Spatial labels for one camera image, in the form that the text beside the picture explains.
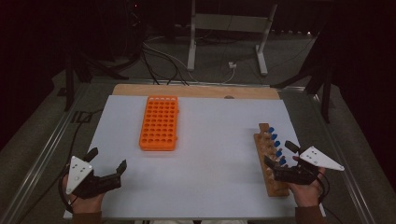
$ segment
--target gray carpet floor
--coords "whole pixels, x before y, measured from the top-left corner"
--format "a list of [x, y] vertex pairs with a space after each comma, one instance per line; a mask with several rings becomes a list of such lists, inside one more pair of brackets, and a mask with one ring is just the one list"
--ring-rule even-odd
[[[264, 48], [264, 56], [269, 67], [265, 77], [259, 74], [259, 67], [254, 54], [254, 46], [260, 37], [247, 35], [243, 40], [232, 44], [206, 45], [198, 40], [195, 70], [188, 73], [184, 66], [177, 63], [180, 73], [191, 85], [249, 85], [264, 86], [276, 84], [296, 75], [315, 42], [310, 35], [270, 35]], [[187, 63], [189, 39], [177, 37], [170, 41], [153, 36], [146, 41], [146, 48], [156, 49]], [[175, 73], [174, 66], [168, 61], [148, 55], [147, 60], [152, 70], [161, 75], [161, 83]], [[236, 68], [228, 67], [228, 62], [236, 63]], [[144, 63], [136, 62], [133, 66], [120, 72], [129, 77], [122, 83], [152, 84], [149, 71]], [[303, 87], [309, 78], [294, 83], [293, 87]], [[64, 113], [65, 99], [57, 96], [64, 87], [64, 72], [53, 79], [55, 90], [45, 99], [37, 111], [25, 122], [6, 147], [0, 152], [0, 215], [3, 216], [12, 203], [23, 180], [43, 148], [48, 147], [53, 131], [60, 120], [67, 120], [64, 132], [53, 144], [54, 151], [45, 169], [36, 181], [30, 197], [23, 206], [21, 214], [27, 210], [43, 190], [62, 169], [68, 154], [77, 123], [71, 123], [70, 117], [75, 111], [95, 111], [103, 108], [106, 98], [118, 80], [96, 73], [91, 84], [77, 83], [79, 98], [70, 114]], [[324, 205], [334, 212], [343, 223], [396, 223], [396, 196], [375, 160], [359, 125], [349, 112], [339, 90], [332, 86], [330, 124], [318, 116], [318, 104], [315, 96], [306, 95], [301, 88], [288, 88], [280, 93], [290, 112], [294, 129], [300, 143], [315, 145], [329, 156], [342, 159], [347, 168], [344, 174], [329, 171], [327, 173], [332, 188]], [[73, 145], [73, 155], [83, 156], [91, 143], [100, 114], [92, 117], [90, 123], [81, 126]], [[64, 207], [56, 187], [50, 189], [35, 208], [28, 213], [22, 223], [68, 223], [63, 219]], [[328, 214], [329, 223], [339, 223], [335, 216]], [[105, 223], [132, 223], [125, 220], [105, 220]], [[254, 220], [255, 223], [294, 223], [294, 220]]]

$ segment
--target metal frame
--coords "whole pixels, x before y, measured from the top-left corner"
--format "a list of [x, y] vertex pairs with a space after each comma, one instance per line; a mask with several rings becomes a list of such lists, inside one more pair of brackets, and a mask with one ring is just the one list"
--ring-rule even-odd
[[195, 12], [195, 0], [191, 4], [191, 36], [189, 59], [187, 69], [192, 72], [195, 67], [195, 29], [211, 29], [225, 31], [242, 31], [262, 33], [262, 42], [256, 46], [256, 55], [259, 62], [260, 74], [263, 76], [268, 74], [267, 66], [263, 55], [265, 42], [267, 41], [272, 22], [276, 13], [277, 4], [271, 7], [268, 18], [262, 17], [246, 17], [216, 14], [200, 14]]

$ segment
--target metal leg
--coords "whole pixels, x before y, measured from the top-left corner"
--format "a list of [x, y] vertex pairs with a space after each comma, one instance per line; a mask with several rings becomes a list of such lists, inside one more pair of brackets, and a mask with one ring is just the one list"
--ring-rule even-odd
[[268, 35], [271, 30], [271, 25], [274, 20], [276, 7], [277, 7], [277, 4], [272, 5], [270, 15], [268, 16], [267, 23], [265, 23], [265, 28], [262, 33], [262, 42], [260, 43], [260, 45], [256, 46], [256, 54], [257, 54], [257, 60], [259, 62], [259, 67], [260, 67], [260, 74], [262, 74], [263, 76], [268, 74], [268, 70], [267, 70], [267, 65], [265, 64], [265, 59], [264, 59], [264, 55], [262, 52], [264, 50], [265, 42], [267, 41]]
[[187, 61], [187, 70], [194, 71], [195, 66], [195, 0], [191, 3], [191, 36], [190, 36], [190, 50], [189, 60]]

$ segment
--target white board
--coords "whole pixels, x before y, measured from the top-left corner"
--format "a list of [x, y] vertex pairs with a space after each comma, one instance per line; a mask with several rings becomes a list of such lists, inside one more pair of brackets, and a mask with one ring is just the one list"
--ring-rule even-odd
[[[179, 97], [175, 151], [138, 145], [147, 97], [109, 96], [90, 148], [95, 175], [128, 168], [122, 187], [106, 194], [103, 217], [133, 219], [253, 219], [293, 217], [295, 202], [267, 196], [253, 134], [259, 123], [278, 140], [299, 145], [281, 100]], [[290, 165], [295, 164], [291, 152]]]

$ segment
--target sleeve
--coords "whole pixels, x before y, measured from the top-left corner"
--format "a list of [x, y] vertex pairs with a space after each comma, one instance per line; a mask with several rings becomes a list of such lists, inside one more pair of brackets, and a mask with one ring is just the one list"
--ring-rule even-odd
[[319, 206], [296, 207], [295, 216], [297, 224], [326, 224]]
[[102, 212], [73, 214], [72, 224], [100, 224]]

